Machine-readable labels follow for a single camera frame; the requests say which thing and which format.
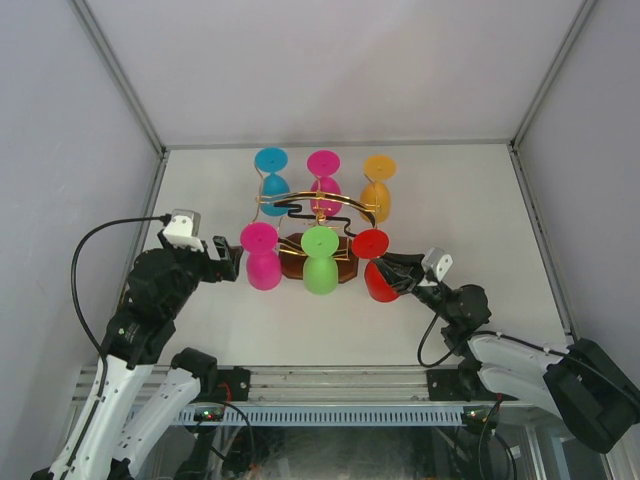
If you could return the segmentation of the red plastic wine glass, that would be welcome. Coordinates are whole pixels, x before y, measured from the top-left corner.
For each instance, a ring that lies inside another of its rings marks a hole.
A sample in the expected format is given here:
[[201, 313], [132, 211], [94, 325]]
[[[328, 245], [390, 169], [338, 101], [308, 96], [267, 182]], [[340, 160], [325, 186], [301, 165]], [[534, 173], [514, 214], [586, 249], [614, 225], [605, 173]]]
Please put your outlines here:
[[389, 244], [389, 237], [384, 231], [371, 228], [357, 234], [351, 245], [353, 254], [367, 261], [364, 281], [370, 297], [380, 303], [390, 303], [399, 298], [374, 263], [387, 252]]

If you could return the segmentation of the pink plastic wine glass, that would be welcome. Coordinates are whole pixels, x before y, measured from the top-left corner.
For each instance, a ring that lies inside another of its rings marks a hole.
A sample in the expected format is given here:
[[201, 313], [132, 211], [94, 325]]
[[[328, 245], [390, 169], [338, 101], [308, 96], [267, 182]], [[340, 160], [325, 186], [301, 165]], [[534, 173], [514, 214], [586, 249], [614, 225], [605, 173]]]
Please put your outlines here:
[[[341, 194], [341, 189], [333, 175], [340, 169], [340, 157], [330, 150], [318, 150], [307, 160], [307, 169], [315, 177], [311, 186], [312, 192], [321, 191], [330, 194]], [[310, 200], [310, 208], [314, 213], [325, 216], [336, 216], [342, 208], [339, 202], [320, 199], [318, 196]]]
[[264, 222], [251, 223], [240, 234], [241, 246], [248, 254], [248, 281], [257, 290], [272, 290], [281, 281], [282, 269], [275, 251], [278, 240], [277, 230]]

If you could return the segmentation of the gold wire wine glass rack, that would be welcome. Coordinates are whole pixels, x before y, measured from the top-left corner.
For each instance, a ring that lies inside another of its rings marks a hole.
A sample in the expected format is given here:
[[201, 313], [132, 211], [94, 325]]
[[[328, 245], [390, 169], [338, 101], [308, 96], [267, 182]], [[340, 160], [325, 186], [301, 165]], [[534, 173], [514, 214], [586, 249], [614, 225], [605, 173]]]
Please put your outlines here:
[[256, 214], [241, 232], [254, 288], [271, 290], [286, 277], [302, 281], [315, 295], [327, 295], [358, 275], [361, 259], [386, 252], [389, 240], [379, 224], [389, 216], [385, 181], [395, 173], [394, 162], [387, 157], [365, 162], [367, 185], [358, 199], [342, 194], [335, 179], [340, 165], [330, 151], [314, 153], [307, 161], [314, 177], [310, 189], [292, 191], [281, 175], [286, 160], [280, 150], [256, 157]]

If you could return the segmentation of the green plastic wine glass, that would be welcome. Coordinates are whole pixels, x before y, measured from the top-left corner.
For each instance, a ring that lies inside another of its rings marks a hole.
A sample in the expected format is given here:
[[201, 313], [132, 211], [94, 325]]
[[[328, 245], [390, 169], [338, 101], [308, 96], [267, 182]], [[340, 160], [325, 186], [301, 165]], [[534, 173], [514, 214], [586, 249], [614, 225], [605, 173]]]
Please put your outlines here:
[[338, 266], [333, 255], [339, 247], [339, 237], [330, 228], [315, 226], [301, 239], [307, 258], [303, 264], [303, 283], [315, 295], [327, 295], [338, 285]]

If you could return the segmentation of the orange plastic wine glass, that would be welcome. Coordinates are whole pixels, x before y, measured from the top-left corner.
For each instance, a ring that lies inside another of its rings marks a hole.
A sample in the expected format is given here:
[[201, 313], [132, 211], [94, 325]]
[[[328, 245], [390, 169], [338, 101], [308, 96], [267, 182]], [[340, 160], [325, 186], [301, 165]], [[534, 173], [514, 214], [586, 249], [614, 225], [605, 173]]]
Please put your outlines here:
[[359, 201], [372, 213], [377, 223], [385, 222], [391, 213], [391, 192], [386, 182], [396, 173], [396, 163], [386, 155], [370, 156], [363, 165], [367, 184], [363, 187]]

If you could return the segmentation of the blue plastic wine glass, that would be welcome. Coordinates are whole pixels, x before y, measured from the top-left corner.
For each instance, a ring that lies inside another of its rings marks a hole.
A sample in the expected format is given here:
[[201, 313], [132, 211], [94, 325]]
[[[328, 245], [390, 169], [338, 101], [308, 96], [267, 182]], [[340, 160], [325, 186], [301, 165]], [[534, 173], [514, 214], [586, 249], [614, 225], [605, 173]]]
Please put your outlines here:
[[274, 205], [272, 197], [290, 192], [287, 181], [280, 175], [287, 164], [287, 153], [276, 147], [261, 149], [254, 157], [254, 166], [263, 176], [260, 209], [267, 216], [279, 217], [286, 213], [284, 208]]

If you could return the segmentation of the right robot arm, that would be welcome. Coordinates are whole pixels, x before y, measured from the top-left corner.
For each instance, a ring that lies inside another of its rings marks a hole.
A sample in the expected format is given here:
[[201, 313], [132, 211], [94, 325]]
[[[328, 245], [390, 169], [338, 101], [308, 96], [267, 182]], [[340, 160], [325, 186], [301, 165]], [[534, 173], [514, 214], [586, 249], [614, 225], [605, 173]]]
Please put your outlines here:
[[374, 259], [384, 282], [411, 295], [442, 319], [450, 355], [472, 363], [459, 374], [461, 391], [480, 399], [491, 392], [532, 404], [561, 419], [573, 436], [608, 453], [639, 422], [639, 389], [594, 341], [536, 345], [488, 329], [485, 290], [475, 284], [452, 289], [444, 277], [452, 257], [438, 248], [425, 254], [386, 253]]

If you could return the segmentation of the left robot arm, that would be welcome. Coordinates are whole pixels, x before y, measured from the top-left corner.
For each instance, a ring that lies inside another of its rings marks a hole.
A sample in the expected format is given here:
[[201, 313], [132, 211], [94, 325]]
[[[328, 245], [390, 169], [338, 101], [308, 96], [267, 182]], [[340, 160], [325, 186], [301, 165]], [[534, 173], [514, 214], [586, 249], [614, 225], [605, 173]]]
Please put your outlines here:
[[140, 254], [127, 277], [125, 302], [109, 320], [89, 397], [59, 456], [35, 479], [133, 479], [179, 412], [219, 387], [216, 359], [192, 347], [174, 356], [161, 386], [136, 414], [139, 391], [175, 333], [175, 320], [201, 283], [235, 281], [244, 250], [222, 236], [212, 259], [192, 238]]

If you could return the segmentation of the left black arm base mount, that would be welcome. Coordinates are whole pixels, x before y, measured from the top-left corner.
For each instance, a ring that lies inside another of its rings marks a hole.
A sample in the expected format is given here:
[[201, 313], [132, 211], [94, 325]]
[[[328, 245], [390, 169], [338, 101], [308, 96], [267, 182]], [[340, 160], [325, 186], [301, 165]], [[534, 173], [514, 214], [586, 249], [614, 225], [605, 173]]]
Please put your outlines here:
[[241, 367], [220, 369], [214, 396], [227, 402], [244, 402], [248, 400], [250, 386], [250, 370]]

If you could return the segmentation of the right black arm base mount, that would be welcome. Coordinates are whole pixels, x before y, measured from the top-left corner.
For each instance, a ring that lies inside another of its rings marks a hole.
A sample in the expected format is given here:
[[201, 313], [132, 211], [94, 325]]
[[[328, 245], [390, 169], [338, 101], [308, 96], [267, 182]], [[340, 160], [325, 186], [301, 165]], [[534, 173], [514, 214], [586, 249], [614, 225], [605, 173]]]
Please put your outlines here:
[[428, 397], [434, 402], [466, 401], [457, 368], [434, 368], [426, 371]]

